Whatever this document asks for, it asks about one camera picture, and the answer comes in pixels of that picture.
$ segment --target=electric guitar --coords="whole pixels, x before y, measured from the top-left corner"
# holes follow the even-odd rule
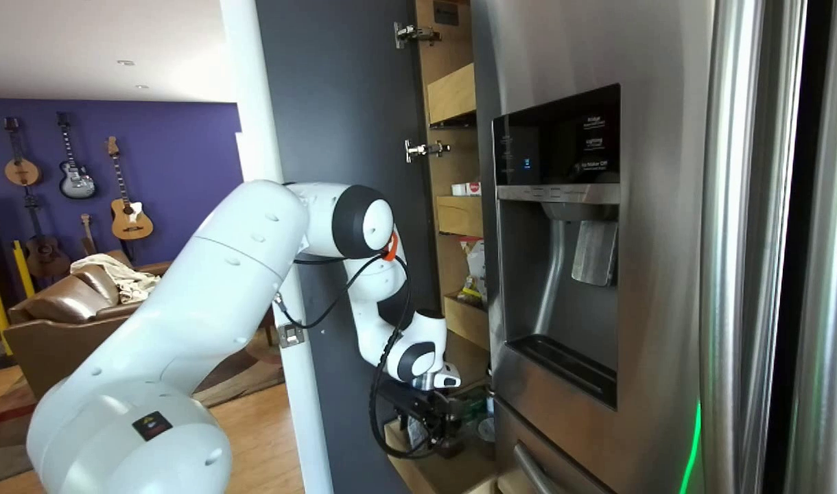
[[[7,147],[11,147],[11,160],[6,162],[6,178],[17,186],[29,186],[41,178],[34,162],[25,160],[21,147],[17,141],[21,123],[17,118],[6,118],[2,123],[6,134],[7,134]]]
[[[132,202],[124,185],[120,149],[114,134],[106,141],[106,155],[114,164],[117,199],[110,204],[111,236],[120,243],[136,243],[152,234],[152,223],[144,217],[141,204]]]
[[[67,138],[70,122],[62,114],[56,114],[56,129],[59,129],[62,151],[65,151],[65,160],[59,162],[59,171],[62,171],[59,193],[70,202],[93,199],[96,185],[93,185],[87,169],[82,169],[70,151],[70,138]]]
[[[33,236],[25,244],[26,270],[29,278],[34,278],[41,287],[48,287],[67,276],[67,256],[59,250],[56,239],[41,234],[34,217],[37,199],[33,195],[29,186],[25,186],[25,208],[29,214],[29,229],[33,229]]]

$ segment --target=stainless steel refrigerator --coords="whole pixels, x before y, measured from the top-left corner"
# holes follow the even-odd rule
[[[837,0],[478,0],[501,492],[837,492]]]

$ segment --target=cable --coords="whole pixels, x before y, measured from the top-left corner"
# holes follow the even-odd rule
[[[284,315],[284,322],[288,322],[291,326],[313,329],[313,326],[318,326],[318,325],[340,304],[340,299],[347,295],[347,289],[362,278],[362,271],[364,271],[369,265],[380,261],[380,258],[384,258],[384,252],[376,252],[373,258],[367,258],[367,261],[351,276],[351,281],[343,287],[343,291],[338,291],[338,296],[332,299],[332,304],[327,304],[327,311],[320,311],[320,315],[316,315],[316,322],[309,322],[309,325],[297,322],[297,318],[288,313],[283,296],[276,296],[275,304],[280,309],[280,313]],[[412,282],[408,265],[406,265],[401,256],[395,256],[395,261],[398,261],[398,267],[406,271],[406,282]]]
[[[367,418],[369,418],[369,438],[373,438],[373,443],[376,443],[386,455],[395,455],[395,459],[428,459],[430,451],[421,451],[421,453],[419,453],[419,447],[426,447],[428,438],[421,438],[412,451],[395,451],[395,447],[386,446],[386,439],[384,439],[384,435],[380,435],[380,424],[379,424],[379,406],[376,406],[379,399],[376,399],[376,391],[379,391],[379,384],[376,384],[376,380],[373,380],[373,384],[369,384],[369,391],[367,391]]]

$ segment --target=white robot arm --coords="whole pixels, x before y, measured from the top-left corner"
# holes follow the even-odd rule
[[[140,311],[37,400],[26,453],[45,492],[224,492],[229,446],[191,394],[246,346],[298,256],[346,258],[364,363],[415,391],[460,384],[441,318],[384,311],[406,287],[386,202],[364,186],[246,182]]]

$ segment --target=purple wall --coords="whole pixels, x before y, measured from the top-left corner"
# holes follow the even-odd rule
[[[65,160],[56,114],[70,116],[73,156],[89,171],[99,195],[67,202],[59,195]],[[78,214],[93,217],[99,250],[117,247],[110,234],[110,202],[117,195],[106,138],[120,147],[120,164],[132,202],[144,204],[152,236],[132,243],[133,265],[176,258],[200,219],[242,182],[236,156],[238,118],[232,105],[125,105],[125,103],[0,103],[0,239],[33,234],[25,193],[6,182],[11,160],[6,116],[21,122],[21,151],[43,178],[37,223],[70,258],[78,258]]]

